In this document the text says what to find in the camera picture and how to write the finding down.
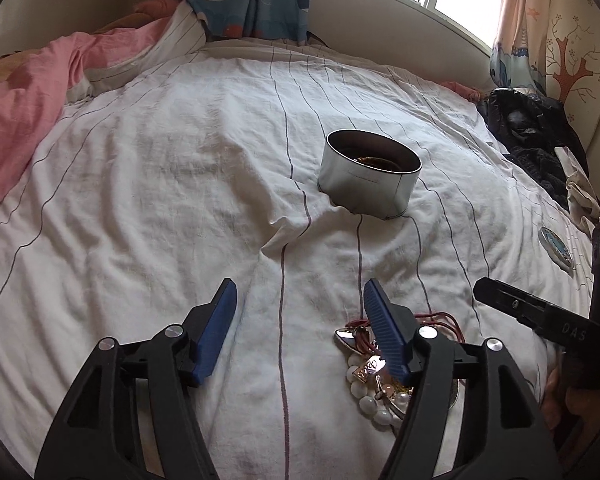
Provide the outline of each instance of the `white pearl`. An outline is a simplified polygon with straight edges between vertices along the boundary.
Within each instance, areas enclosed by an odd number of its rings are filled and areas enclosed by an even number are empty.
[[[380,426],[388,426],[391,424],[392,418],[394,418],[394,416],[386,408],[380,408],[374,415],[374,421],[377,424],[380,424]]]
[[[357,366],[350,366],[349,370],[347,370],[347,381],[349,381],[350,383],[356,380],[356,377],[353,375],[353,372],[355,372],[357,369]]]
[[[378,404],[373,397],[362,397],[362,399],[360,399],[358,402],[358,405],[360,406],[362,413],[366,413],[367,415],[374,416],[378,411]]]
[[[363,362],[365,362],[365,360],[363,359],[362,355],[358,355],[356,353],[351,354],[349,359],[347,359],[347,364],[349,366],[355,366],[356,368],[358,368]]]
[[[360,381],[353,381],[351,383],[351,395],[356,397],[356,399],[361,399],[366,395],[366,386]]]
[[[409,394],[406,394],[405,392],[398,392],[397,394],[395,394],[394,403],[399,408],[403,408],[404,406],[407,405],[407,403],[409,402],[409,399],[410,399]]]

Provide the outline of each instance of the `bed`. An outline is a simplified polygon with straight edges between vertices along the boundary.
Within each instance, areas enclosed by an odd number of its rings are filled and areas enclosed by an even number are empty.
[[[0,439],[27,472],[99,339],[149,338],[224,277],[238,311],[195,397],[220,478],[379,475],[394,435],[359,412],[333,339],[363,315],[370,278],[414,312],[452,313],[470,343],[502,339],[542,398],[555,348],[472,286],[489,276],[586,316],[590,240],[506,160],[475,105],[324,46],[207,43],[186,3],[164,27],[132,59],[80,74],[0,197]],[[401,218],[352,215],[318,191],[340,128],[420,155]],[[542,226],[570,248],[572,276]],[[438,473],[461,414],[462,392]]]

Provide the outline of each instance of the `tin lid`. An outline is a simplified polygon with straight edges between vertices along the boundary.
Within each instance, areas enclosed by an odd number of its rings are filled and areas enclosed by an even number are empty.
[[[565,272],[571,272],[573,270],[573,259],[560,237],[547,227],[540,229],[538,237],[540,238],[542,247],[544,247],[551,259]]]

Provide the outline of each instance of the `pearl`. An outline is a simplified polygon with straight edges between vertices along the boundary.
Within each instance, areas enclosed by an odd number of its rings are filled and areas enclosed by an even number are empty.
[[[349,381],[350,383],[356,380],[356,377],[353,374],[353,372],[355,372],[357,369],[357,366],[350,366],[349,370],[347,370],[347,381]]]
[[[378,405],[376,404],[376,400],[373,397],[362,397],[362,399],[360,399],[360,402],[358,402],[358,405],[360,406],[360,410],[362,410],[362,413],[365,413],[367,415],[374,416],[378,411]]]
[[[409,398],[409,394],[406,394],[405,392],[398,392],[397,394],[395,394],[394,403],[399,408],[403,408],[408,404]]]
[[[363,359],[362,355],[355,353],[351,354],[347,360],[347,364],[349,366],[355,366],[356,368],[358,368],[363,362],[365,362],[365,360]]]
[[[356,399],[361,399],[366,396],[366,393],[366,386],[360,381],[353,381],[351,383],[351,395],[356,397]]]
[[[389,412],[388,409],[380,408],[374,415],[374,422],[376,422],[380,426],[388,426],[389,424],[391,424],[393,418],[394,416]]]
[[[382,390],[384,391],[384,394],[387,397],[393,397],[394,396],[395,388],[393,386],[391,386],[390,384],[383,384],[382,385]]]

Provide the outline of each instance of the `pink curtain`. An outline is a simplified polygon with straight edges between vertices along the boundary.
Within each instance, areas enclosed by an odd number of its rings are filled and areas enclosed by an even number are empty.
[[[550,0],[502,0],[490,73],[504,88],[546,94],[546,33]]]

